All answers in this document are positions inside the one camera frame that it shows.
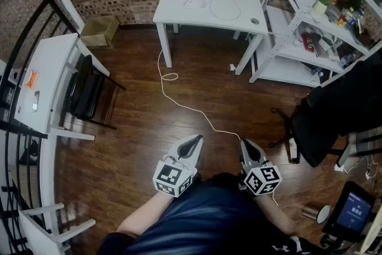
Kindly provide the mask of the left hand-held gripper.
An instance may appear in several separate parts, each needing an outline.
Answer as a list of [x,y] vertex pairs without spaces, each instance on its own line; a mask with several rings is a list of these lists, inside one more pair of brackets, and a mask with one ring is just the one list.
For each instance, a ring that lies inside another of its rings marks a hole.
[[[153,184],[157,191],[179,197],[192,183],[197,173],[196,165],[199,161],[204,138],[194,134],[175,142],[164,161],[159,161],[153,175]],[[170,164],[165,161],[178,161]]]

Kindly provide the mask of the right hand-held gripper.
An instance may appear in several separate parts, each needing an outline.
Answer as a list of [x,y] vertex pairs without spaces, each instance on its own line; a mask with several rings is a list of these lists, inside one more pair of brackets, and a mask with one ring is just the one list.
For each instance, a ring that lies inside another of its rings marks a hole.
[[[247,163],[248,158],[257,163],[264,163],[266,156],[264,150],[249,139],[241,139],[242,162]],[[273,193],[282,181],[277,166],[264,166],[251,168],[241,181],[241,186],[254,196]]]

